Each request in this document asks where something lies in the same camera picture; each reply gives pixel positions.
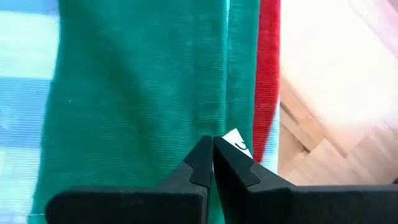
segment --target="green fabric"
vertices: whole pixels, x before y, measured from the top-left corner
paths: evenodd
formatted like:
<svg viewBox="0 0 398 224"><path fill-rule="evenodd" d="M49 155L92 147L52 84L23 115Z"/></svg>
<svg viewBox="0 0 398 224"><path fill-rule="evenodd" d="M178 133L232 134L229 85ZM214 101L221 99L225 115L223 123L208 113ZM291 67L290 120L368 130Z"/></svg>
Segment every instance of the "green fabric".
<svg viewBox="0 0 398 224"><path fill-rule="evenodd" d="M70 187L155 186L204 134L238 128L252 148L258 6L60 0L29 223ZM220 208L213 184L210 223L223 223Z"/></svg>

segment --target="clamp jaw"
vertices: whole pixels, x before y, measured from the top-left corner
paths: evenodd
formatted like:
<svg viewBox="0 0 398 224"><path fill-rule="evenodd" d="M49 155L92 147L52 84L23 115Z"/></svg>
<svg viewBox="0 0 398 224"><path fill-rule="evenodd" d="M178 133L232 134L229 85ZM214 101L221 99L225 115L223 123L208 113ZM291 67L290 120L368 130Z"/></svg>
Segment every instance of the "clamp jaw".
<svg viewBox="0 0 398 224"><path fill-rule="evenodd" d="M77 189L54 196L47 223L206 224L212 162L226 224L398 223L396 185L297 187L210 136L156 188Z"/></svg>

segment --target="cloth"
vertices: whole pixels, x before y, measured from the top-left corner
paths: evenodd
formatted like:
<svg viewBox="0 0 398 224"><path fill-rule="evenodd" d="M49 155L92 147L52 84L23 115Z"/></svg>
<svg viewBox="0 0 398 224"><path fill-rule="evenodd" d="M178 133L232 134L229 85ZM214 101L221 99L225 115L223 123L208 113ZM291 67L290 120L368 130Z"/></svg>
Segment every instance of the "cloth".
<svg viewBox="0 0 398 224"><path fill-rule="evenodd" d="M59 20L50 0L0 2L0 223L43 223L71 186L155 185L202 134L238 128L258 150L257 4L89 3L61 0Z"/></svg>
<svg viewBox="0 0 398 224"><path fill-rule="evenodd" d="M262 0L259 14L254 159L277 173L279 147L280 0Z"/></svg>

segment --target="white label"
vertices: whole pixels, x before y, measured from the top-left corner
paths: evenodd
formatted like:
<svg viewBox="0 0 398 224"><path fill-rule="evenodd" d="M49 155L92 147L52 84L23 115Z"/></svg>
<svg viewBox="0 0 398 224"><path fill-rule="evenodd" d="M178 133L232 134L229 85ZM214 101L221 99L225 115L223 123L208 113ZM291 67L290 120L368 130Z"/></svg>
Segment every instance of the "white label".
<svg viewBox="0 0 398 224"><path fill-rule="evenodd" d="M224 135L223 139L253 159L248 147L242 139L242 136L239 134L239 131L236 128Z"/></svg>

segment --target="parquet floor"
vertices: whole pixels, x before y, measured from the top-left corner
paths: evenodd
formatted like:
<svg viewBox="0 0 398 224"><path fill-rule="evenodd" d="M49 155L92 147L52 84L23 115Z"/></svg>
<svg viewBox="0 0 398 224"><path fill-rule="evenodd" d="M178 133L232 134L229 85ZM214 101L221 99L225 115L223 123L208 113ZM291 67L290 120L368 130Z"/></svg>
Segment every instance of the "parquet floor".
<svg viewBox="0 0 398 224"><path fill-rule="evenodd" d="M279 174L295 184L398 177L398 58L361 2L282 1Z"/></svg>

